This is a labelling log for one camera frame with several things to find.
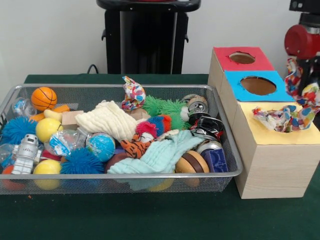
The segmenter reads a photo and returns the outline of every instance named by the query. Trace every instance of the red square top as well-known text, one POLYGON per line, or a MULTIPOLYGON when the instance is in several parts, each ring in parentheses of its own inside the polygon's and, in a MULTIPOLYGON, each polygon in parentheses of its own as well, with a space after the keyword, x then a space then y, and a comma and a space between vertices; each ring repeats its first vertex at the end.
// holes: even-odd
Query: red square top
POLYGON ((274 71, 260 47, 214 47, 223 71, 274 71))

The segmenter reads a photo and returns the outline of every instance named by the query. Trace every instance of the mesh grid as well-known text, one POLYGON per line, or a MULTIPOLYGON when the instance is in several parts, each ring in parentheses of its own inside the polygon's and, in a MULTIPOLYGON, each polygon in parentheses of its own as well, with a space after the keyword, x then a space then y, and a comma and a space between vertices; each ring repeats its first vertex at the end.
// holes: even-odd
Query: mesh grid
MULTIPOLYGON (((4 111, 6 120, 14 117, 11 104, 18 97, 30 98, 37 87, 24 86, 15 90, 4 111)), ((58 96, 58 104, 68 104, 72 110, 91 111, 102 100, 115 101, 118 105, 124 98, 122 87, 52 87, 58 96)), ((164 100, 182 99, 189 94, 198 94, 208 101, 209 114, 219 117, 219 109, 211 89, 205 87, 145 87, 148 95, 164 100)), ((227 166, 230 172, 238 169, 226 133, 221 138, 227 166)), ((5 194, 89 194, 89 193, 145 193, 145 192, 222 192, 232 177, 200 178, 138 178, 138 179, 1 179, 0 195, 5 194)))

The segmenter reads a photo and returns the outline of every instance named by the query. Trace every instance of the white wall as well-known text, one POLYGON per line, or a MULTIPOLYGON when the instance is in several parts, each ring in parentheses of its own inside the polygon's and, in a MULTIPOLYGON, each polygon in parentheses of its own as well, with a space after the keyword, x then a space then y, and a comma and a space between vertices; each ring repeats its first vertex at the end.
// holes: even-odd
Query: white wall
MULTIPOLYGON (((281 75, 290 0, 202 0, 189 14, 183 73, 207 73, 213 46, 260 46, 281 75)), ((104 10, 95 0, 0 0, 0 100, 28 74, 106 72, 104 10)))

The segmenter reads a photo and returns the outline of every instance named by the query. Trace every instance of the orange ball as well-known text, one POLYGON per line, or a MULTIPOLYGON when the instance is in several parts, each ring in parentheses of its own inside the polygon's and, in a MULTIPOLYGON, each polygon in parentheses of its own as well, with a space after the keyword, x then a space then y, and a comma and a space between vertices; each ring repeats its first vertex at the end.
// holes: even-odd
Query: orange ball
MULTIPOLYGON (((13 165, 10 165, 10 166, 7 166, 2 174, 11 174, 12 170, 14 169, 14 166, 13 165)), ((10 180, 10 179, 3 179, 3 186, 8 189, 8 190, 11 190, 11 191, 19 191, 19 190, 22 190, 26 187, 25 184, 19 182, 18 180, 10 180)))
POLYGON ((51 88, 42 86, 34 90, 31 95, 32 105, 39 111, 53 109, 57 104, 57 95, 51 88))

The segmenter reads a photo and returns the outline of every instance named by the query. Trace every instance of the light blue cloth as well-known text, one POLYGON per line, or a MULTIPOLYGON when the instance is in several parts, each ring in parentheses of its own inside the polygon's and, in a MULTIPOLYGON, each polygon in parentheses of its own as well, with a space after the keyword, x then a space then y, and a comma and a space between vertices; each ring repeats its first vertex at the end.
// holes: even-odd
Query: light blue cloth
MULTIPOLYGON (((181 156, 204 141, 203 138, 192 136, 189 130, 180 131, 170 139, 153 142, 140 159, 126 158, 117 162, 108 174, 172 174, 181 156)), ((134 191, 154 187, 163 179, 135 179, 128 182, 134 191)))

